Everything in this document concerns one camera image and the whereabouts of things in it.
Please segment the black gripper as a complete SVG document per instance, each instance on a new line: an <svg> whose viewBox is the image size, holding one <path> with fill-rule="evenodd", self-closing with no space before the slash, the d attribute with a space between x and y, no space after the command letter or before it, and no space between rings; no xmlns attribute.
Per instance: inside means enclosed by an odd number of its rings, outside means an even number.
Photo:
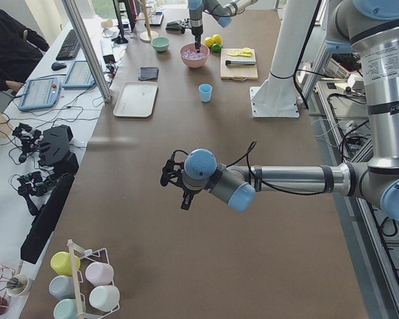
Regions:
<svg viewBox="0 0 399 319"><path fill-rule="evenodd" d="M162 168L162 175L160 178L160 185L166 187L169 183L179 187L184 191L180 209L188 211L192 204L194 194L199 193L203 187L204 182L194 181L192 178L184 174L184 161L177 162L175 160L176 153L181 152L188 156L184 150L174 150Z"/></svg>
<svg viewBox="0 0 399 319"><path fill-rule="evenodd" d="M203 34L203 21L199 20L191 20L189 18L184 19L180 22L180 30L181 33L184 34L186 29L190 29L192 35L195 37L195 48L198 50L198 53L201 52L201 35Z"/></svg>

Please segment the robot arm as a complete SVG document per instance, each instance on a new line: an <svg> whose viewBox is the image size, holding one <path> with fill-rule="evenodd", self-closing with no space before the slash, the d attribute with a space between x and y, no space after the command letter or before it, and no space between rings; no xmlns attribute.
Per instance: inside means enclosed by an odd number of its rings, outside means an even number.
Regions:
<svg viewBox="0 0 399 319"><path fill-rule="evenodd" d="M256 2L257 0L235 0L222 5L216 0L189 0L189 17L182 22L182 28L191 30L196 52L199 53L203 34L203 13L211 15L221 27L227 27L234 16Z"/></svg>
<svg viewBox="0 0 399 319"><path fill-rule="evenodd" d="M209 150L197 149L182 162L170 158L162 170L162 186L183 190L182 209L189 209L203 190L238 211L260 191L336 192L365 199L399 221L399 1L334 1L326 42L360 54L372 158L336 167L239 166L219 163Z"/></svg>

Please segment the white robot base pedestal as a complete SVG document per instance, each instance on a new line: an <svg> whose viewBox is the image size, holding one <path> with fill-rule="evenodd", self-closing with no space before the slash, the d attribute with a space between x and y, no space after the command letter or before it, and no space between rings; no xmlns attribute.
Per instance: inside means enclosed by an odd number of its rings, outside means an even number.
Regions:
<svg viewBox="0 0 399 319"><path fill-rule="evenodd" d="M287 2L269 77L261 86L250 88L253 117L299 117L297 89L293 80L320 6L320 1L313 0Z"/></svg>

